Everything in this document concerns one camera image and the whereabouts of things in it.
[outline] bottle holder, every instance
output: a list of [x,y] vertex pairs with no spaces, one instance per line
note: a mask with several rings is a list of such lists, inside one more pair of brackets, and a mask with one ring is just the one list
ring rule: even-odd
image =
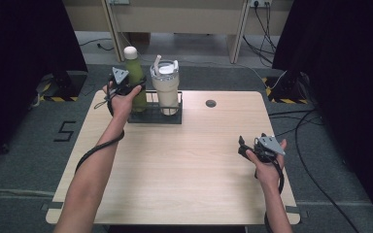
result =
[[[132,109],[145,109],[142,112],[132,112],[128,123],[160,123],[182,124],[183,121],[183,93],[178,91],[178,107],[160,107],[156,90],[147,90],[147,106],[132,106]],[[173,115],[165,115],[165,111],[177,110]]]

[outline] power outlet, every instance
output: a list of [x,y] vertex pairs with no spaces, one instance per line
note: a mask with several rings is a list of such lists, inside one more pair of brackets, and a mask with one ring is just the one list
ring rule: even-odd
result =
[[258,7],[259,8],[265,8],[266,7],[265,4],[269,4],[269,6],[271,6],[271,4],[272,4],[272,0],[251,0],[250,7],[252,7],[252,8],[254,7],[255,1],[258,2]]

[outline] person's right hand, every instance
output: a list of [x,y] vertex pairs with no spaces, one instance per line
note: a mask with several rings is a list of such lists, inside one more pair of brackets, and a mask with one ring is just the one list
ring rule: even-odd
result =
[[[104,92],[107,92],[107,86],[102,88]],[[127,95],[117,95],[113,94],[111,99],[112,108],[114,110],[114,117],[124,117],[125,120],[128,118],[132,110],[132,100],[141,91],[142,87],[140,85],[135,86],[132,91]]]
[[[281,143],[281,148],[283,150],[287,147],[287,140],[283,140]],[[250,150],[246,151],[247,157],[255,164],[256,167],[256,176],[261,183],[264,185],[274,185],[277,186],[280,176],[273,164],[263,163],[259,161],[258,157]],[[284,157],[281,154],[277,155],[277,161],[281,166],[281,169],[284,168]]]

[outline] cup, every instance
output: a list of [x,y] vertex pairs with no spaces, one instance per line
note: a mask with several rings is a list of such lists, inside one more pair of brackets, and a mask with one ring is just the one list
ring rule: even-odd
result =
[[178,61],[160,60],[151,66],[153,87],[158,95],[161,112],[171,116],[178,111],[178,85],[180,74]]

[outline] bottle cap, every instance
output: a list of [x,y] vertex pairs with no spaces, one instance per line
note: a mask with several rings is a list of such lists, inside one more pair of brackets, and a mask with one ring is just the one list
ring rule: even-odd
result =
[[134,47],[126,47],[123,50],[123,56],[125,59],[133,60],[138,57],[138,53]]

